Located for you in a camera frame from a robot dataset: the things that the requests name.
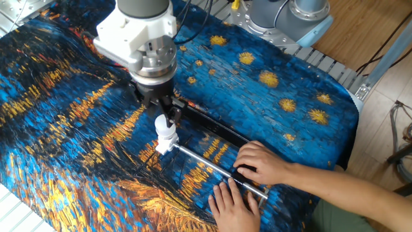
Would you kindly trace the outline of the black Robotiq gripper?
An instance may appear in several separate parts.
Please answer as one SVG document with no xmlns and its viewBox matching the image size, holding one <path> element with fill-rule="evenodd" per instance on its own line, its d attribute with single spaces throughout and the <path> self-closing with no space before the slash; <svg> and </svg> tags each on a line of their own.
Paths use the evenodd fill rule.
<svg viewBox="0 0 412 232">
<path fill-rule="evenodd" d="M 151 104 L 158 105 L 165 116 L 166 125 L 172 126 L 181 119 L 183 112 L 187 108 L 187 103 L 173 101 L 174 80 L 169 79 L 160 84 L 143 84 L 133 81 L 133 94 L 135 100 L 148 107 Z"/>
</svg>

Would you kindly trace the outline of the person's right hand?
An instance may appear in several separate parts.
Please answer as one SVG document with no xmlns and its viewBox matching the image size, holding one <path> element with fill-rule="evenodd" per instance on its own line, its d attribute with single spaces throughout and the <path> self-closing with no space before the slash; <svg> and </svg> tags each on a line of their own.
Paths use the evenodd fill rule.
<svg viewBox="0 0 412 232">
<path fill-rule="evenodd" d="M 286 184 L 290 177 L 291 164 L 258 141 L 242 146 L 233 166 L 238 173 L 258 184 Z"/>
</svg>

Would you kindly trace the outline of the person's left hand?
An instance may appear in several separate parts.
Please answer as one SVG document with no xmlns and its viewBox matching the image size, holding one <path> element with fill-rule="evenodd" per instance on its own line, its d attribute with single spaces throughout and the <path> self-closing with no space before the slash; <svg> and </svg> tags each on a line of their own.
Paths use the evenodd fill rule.
<svg viewBox="0 0 412 232">
<path fill-rule="evenodd" d="M 251 193 L 247 195 L 248 206 L 233 178 L 228 184 L 221 182 L 213 187 L 208 203 L 219 231 L 259 232 L 261 216 L 258 203 Z"/>
</svg>

